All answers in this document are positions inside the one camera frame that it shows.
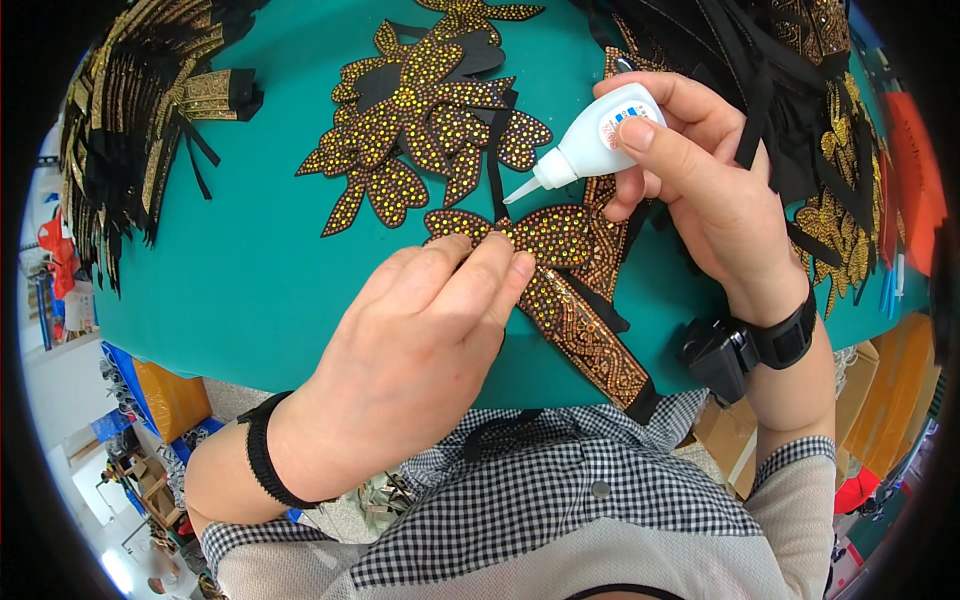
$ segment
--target teal tablecloth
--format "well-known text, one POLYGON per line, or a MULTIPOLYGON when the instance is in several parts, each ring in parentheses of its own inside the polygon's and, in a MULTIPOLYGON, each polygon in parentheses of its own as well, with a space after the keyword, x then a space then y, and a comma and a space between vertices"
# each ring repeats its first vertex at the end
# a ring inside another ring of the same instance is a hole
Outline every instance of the teal tablecloth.
MULTIPOLYGON (((526 22, 496 21, 507 54, 499 76, 516 75, 517 107, 538 117, 557 140, 592 99, 603 54, 587 21, 569 2, 544 2, 526 22)), ((347 231, 320 238, 344 178, 294 178, 303 159, 331 126, 329 92, 339 68, 374 56, 373 32, 389 18, 430 27, 440 18, 413 0, 292 3, 274 0, 257 14, 243 40, 214 61, 216 68, 253 67, 266 92, 249 123, 197 122, 220 155, 219 168, 201 163, 213 192, 204 201, 180 143, 163 201, 156 246, 125 242, 120 262, 123 298, 98 291, 104 339, 144 360, 184 375, 203 375, 267 391, 299 386, 312 373, 340 315, 368 274, 397 248, 426 238, 425 209, 410 210, 394 230, 379 224, 368 204, 347 231)), ((548 147, 540 148, 542 156, 548 147)), ((512 190, 529 177, 501 167, 512 190)), ((443 180, 425 176, 436 208, 443 180)), ((514 217, 541 206, 579 201, 582 184, 533 193, 514 204, 514 217)), ((486 176, 461 208, 491 216, 486 176)), ((623 266, 614 303, 632 324, 621 335, 663 394, 694 387, 674 360, 676 336, 695 316, 725 311, 719 287, 694 277, 676 252, 676 232, 647 226, 623 266)), ((842 348, 892 327, 878 312, 882 274, 871 276, 860 306, 853 289, 827 320, 842 348)), ((826 304, 828 286, 817 290, 826 304)), ((925 304, 921 277, 908 277, 898 309, 925 304)), ((519 312, 477 400, 479 407, 529 407, 605 401, 519 312)))

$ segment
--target glue bottle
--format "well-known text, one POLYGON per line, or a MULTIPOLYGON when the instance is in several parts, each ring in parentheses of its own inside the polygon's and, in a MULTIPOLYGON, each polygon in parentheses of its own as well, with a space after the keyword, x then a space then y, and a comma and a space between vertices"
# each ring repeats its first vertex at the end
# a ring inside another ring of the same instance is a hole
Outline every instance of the glue bottle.
POLYGON ((636 162, 617 147, 616 127, 628 116, 646 117, 666 127, 663 113, 647 88, 626 84, 601 96, 584 109, 566 130, 557 147, 534 166, 534 176, 508 196, 510 204, 538 187, 553 189, 579 178, 616 173, 636 162))

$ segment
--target black watch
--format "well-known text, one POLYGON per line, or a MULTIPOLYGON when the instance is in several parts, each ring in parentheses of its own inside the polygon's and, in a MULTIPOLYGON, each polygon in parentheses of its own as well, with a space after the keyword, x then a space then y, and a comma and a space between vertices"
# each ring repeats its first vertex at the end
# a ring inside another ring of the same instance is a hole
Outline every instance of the black watch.
POLYGON ((276 406, 292 393, 283 392, 270 396, 259 406, 237 417, 237 422, 250 424, 250 428, 247 429, 247 461, 250 463, 256 482, 280 504, 305 511, 317 508, 320 502, 301 500, 287 490, 276 474, 267 448, 267 424, 270 422, 270 415, 274 413, 276 406))
POLYGON ((747 393, 744 375, 756 365, 786 369, 803 358, 813 342, 816 322, 817 299, 811 286, 806 301, 772 327, 733 317, 714 324, 694 319, 686 329, 677 360, 697 383, 730 405, 747 393))

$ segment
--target bottle label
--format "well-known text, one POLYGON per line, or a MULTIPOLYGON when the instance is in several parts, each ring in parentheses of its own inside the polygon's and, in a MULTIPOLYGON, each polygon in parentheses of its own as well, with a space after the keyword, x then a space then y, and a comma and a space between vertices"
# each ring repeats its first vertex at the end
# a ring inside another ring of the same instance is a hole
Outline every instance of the bottle label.
POLYGON ((600 141, 604 146, 611 150, 617 149, 616 126, 620 121, 632 116, 646 117, 651 121, 657 120, 657 112, 653 107, 639 100, 628 100, 600 119, 600 141))

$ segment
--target hand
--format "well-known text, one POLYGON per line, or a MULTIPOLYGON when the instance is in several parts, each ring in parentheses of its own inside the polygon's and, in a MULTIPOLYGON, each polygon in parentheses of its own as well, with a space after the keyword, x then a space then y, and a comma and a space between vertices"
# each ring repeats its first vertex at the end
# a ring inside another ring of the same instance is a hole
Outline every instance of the hand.
POLYGON ((268 446, 284 485, 309 501, 339 495, 452 431, 534 268, 499 232, 473 252, 455 234, 380 265, 316 372, 271 417, 268 446))
POLYGON ((597 84, 600 97, 637 82, 653 95, 669 129, 628 117, 617 129, 637 164, 616 174, 606 209, 626 219, 644 198, 669 205, 677 232, 704 273, 723 285, 731 313, 772 326, 789 317, 809 290, 790 247, 780 198, 770 190, 762 142, 749 171, 733 162, 746 118, 716 93, 676 73, 634 72, 597 84))

